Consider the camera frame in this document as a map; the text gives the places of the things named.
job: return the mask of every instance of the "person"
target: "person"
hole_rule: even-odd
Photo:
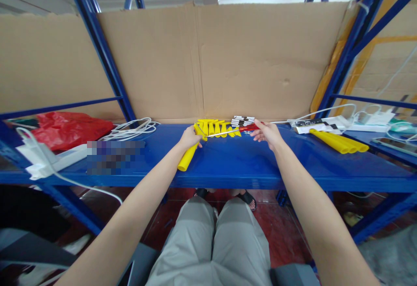
[[[259,129],[251,136],[266,141],[275,154],[322,285],[380,285],[327,194],[298,161],[277,126],[255,123]],[[179,161],[200,139],[192,126],[184,131],[56,285],[117,284]],[[213,208],[195,196],[181,208],[147,285],[271,285],[269,269],[268,242],[246,203],[240,198],[229,200],[215,225]]]

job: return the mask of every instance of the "beige pants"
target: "beige pants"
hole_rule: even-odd
[[[229,200],[215,225],[204,199],[181,208],[147,285],[272,285],[269,244],[240,198]]]

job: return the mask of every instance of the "hand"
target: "hand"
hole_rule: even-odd
[[[191,125],[188,128],[185,129],[184,133],[181,136],[181,139],[179,140],[178,144],[181,145],[185,149],[189,149],[190,147],[194,146],[195,144],[199,144],[199,147],[201,148],[200,140],[203,137],[201,135],[196,135],[194,132],[194,126]]]
[[[255,119],[255,124],[259,129],[254,130],[251,133],[251,136],[254,136],[254,141],[267,141],[269,149],[273,152],[276,152],[276,148],[279,145],[285,144],[281,134],[279,133],[278,127],[275,124],[265,122],[264,125],[258,119]]]

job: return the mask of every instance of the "red plastic bag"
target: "red plastic bag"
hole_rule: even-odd
[[[47,112],[37,117],[40,128],[32,133],[38,142],[45,143],[52,151],[65,151],[96,141],[114,128],[111,121],[91,118],[84,113]]]

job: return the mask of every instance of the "cardboard sheet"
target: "cardboard sheet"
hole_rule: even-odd
[[[393,0],[385,1],[390,6],[395,2]],[[389,83],[394,73],[417,46],[415,20],[417,20],[417,1],[413,0],[388,23],[376,39],[358,56],[358,59],[361,59],[361,61],[360,63],[354,63],[353,68],[354,72],[359,76],[355,78],[357,81],[354,83],[354,87],[351,87],[350,95],[368,98],[378,97],[380,91]],[[392,80],[379,98],[392,101],[415,102],[417,99],[416,76],[417,53],[414,53],[407,65]],[[370,103],[354,101],[343,101],[342,103],[355,103],[359,110],[366,105],[370,105]],[[373,107],[367,111],[374,112],[375,110],[376,108]],[[404,120],[417,121],[417,115],[412,109],[397,108],[395,111]],[[346,109],[343,115],[348,117],[350,113],[351,110]]]
[[[114,97],[79,16],[0,15],[0,112]],[[117,102],[73,108],[123,118]]]
[[[347,3],[244,4],[102,13],[138,118],[190,123],[308,113]],[[80,17],[0,16],[0,111],[113,97]],[[116,102],[71,109],[122,118]]]
[[[198,7],[207,118],[308,114],[347,3]]]
[[[138,118],[190,123],[204,116],[192,4],[99,15]]]

